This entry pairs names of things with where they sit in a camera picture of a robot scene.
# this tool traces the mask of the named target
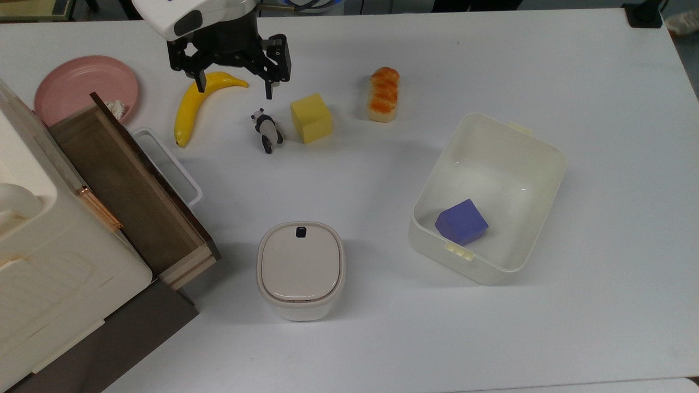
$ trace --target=purple cube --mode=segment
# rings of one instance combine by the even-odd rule
[[[439,214],[435,227],[442,236],[458,245],[467,245],[483,236],[488,223],[470,199]]]

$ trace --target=toy panda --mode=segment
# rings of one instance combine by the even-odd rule
[[[250,117],[255,123],[255,131],[262,135],[262,146],[265,153],[272,154],[272,146],[281,145],[284,142],[282,133],[277,129],[277,125],[272,120],[272,117],[264,114],[263,108],[260,108]]]

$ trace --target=bread loaf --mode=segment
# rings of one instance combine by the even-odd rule
[[[369,119],[375,122],[390,122],[396,116],[398,104],[398,81],[401,76],[394,69],[381,67],[371,76],[371,91],[366,104]]]

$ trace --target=yellow cube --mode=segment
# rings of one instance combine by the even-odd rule
[[[333,133],[332,115],[318,93],[291,103],[291,121],[304,143]]]

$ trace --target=pink plate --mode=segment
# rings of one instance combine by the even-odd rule
[[[107,56],[86,56],[65,62],[41,81],[34,96],[34,111],[47,126],[92,105],[90,93],[102,101],[124,104],[122,124],[134,113],[138,81],[134,72],[119,60]]]

